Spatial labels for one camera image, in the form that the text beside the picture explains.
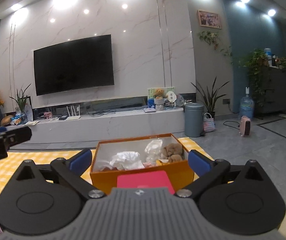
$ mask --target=wall socket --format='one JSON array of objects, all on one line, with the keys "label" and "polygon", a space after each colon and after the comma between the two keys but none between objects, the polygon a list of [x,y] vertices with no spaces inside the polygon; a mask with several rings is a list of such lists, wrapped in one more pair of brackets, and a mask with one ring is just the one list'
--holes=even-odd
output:
[{"label": "wall socket", "polygon": [[231,103],[231,100],[229,98],[226,98],[226,99],[223,99],[222,102],[223,102],[224,105],[228,105],[228,104]]}]

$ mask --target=orange box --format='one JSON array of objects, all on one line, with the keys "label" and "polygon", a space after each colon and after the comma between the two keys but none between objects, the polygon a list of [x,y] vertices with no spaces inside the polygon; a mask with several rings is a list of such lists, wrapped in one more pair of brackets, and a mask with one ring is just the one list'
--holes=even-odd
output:
[{"label": "orange box", "polygon": [[110,159],[118,152],[136,151],[139,152],[140,156],[143,158],[144,156],[142,153],[144,153],[146,145],[150,141],[158,138],[163,139],[163,146],[166,146],[169,143],[180,143],[171,133],[99,142],[98,146],[96,147],[95,156],[90,168],[90,176],[93,185],[106,194],[110,194],[112,187],[117,186],[117,176],[149,171],[166,171],[175,191],[190,184],[194,179],[194,171],[192,171],[187,164],[188,150],[184,146],[184,160],[180,162],[130,171],[95,171],[96,162],[99,163],[101,160]]}]

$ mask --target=gingham cloth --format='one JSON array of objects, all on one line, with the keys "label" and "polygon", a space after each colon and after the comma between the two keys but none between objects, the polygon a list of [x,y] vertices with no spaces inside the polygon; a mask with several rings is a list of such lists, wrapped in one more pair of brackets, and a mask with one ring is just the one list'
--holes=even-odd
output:
[{"label": "gingham cloth", "polygon": [[[195,149],[200,153],[204,154],[208,158],[212,159],[200,146],[197,145],[194,141],[189,138],[179,138],[179,141],[187,148],[187,150]],[[77,154],[80,151],[62,151],[62,152],[26,152],[26,153],[15,153],[8,152],[8,157],[0,160],[0,193],[3,190],[6,183],[12,177],[13,173],[16,171],[18,166],[22,161],[26,159],[31,159],[35,164],[48,164],[52,160],[58,157],[64,157],[69,159],[73,155]],[[86,170],[81,176],[87,182],[92,183],[90,177],[90,168]]]}]

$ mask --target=pink object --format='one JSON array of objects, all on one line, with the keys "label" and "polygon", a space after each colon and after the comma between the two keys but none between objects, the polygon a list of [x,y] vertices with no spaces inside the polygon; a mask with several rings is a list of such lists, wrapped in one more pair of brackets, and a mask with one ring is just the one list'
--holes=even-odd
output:
[{"label": "pink object", "polygon": [[171,194],[175,191],[165,171],[151,171],[136,174],[120,175],[117,177],[117,187],[148,188],[167,187]]},{"label": "pink object", "polygon": [[44,112],[44,116],[46,119],[51,119],[53,117],[52,112]]},{"label": "pink object", "polygon": [[240,134],[241,136],[249,136],[251,129],[251,120],[247,116],[242,116],[240,124]]}]

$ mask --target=wall-mounted television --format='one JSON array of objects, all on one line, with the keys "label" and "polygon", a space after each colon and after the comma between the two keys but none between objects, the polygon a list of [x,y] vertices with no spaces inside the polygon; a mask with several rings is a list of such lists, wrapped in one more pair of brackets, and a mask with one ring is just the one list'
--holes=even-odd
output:
[{"label": "wall-mounted television", "polygon": [[36,95],[114,85],[111,35],[34,51]]}]

